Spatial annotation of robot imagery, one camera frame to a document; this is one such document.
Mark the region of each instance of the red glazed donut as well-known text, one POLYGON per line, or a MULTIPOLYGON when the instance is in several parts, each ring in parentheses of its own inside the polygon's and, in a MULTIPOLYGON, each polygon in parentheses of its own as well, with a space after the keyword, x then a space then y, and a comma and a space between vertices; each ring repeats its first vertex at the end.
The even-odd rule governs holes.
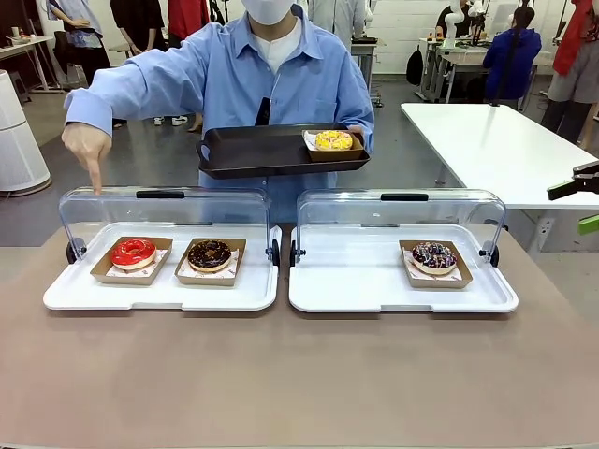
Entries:
POLYGON ((110 261, 120 269, 140 269, 152 263, 156 245, 146 239, 131 239, 119 243, 112 251, 110 261))

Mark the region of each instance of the chocolate glazed donut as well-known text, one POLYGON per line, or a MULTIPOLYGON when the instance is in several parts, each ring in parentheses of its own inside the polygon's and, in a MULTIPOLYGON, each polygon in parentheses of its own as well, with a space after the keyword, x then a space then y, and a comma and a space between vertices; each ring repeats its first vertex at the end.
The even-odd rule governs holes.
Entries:
POLYGON ((224 268, 231 258, 231 249, 222 241, 201 241, 187 255, 192 268, 199 271, 218 271, 224 268))

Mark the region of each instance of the chocolate donut with sprinkles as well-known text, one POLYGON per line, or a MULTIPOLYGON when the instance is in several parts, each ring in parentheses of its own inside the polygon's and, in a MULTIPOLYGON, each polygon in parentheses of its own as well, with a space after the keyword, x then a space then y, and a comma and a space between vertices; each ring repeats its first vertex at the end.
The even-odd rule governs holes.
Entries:
POLYGON ((444 276, 458 264, 458 257, 441 243, 418 243, 412 250, 414 265, 423 273, 444 276))

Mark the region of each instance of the white air purifier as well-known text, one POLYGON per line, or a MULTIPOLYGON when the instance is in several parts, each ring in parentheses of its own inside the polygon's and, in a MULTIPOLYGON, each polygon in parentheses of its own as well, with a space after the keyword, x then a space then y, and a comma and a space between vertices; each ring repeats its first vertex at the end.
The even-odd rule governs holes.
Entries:
POLYGON ((0 98, 0 196, 38 192, 50 185, 50 172, 5 70, 0 98))

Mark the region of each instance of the black serving tray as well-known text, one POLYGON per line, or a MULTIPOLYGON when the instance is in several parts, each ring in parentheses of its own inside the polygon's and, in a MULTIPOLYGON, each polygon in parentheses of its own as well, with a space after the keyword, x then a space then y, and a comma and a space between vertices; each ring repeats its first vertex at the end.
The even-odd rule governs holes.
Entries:
POLYGON ((216 180, 357 170, 370 161, 312 162, 303 130, 346 129, 333 123, 214 128, 197 145, 199 169, 216 180), (209 152, 204 157, 202 146, 209 152))

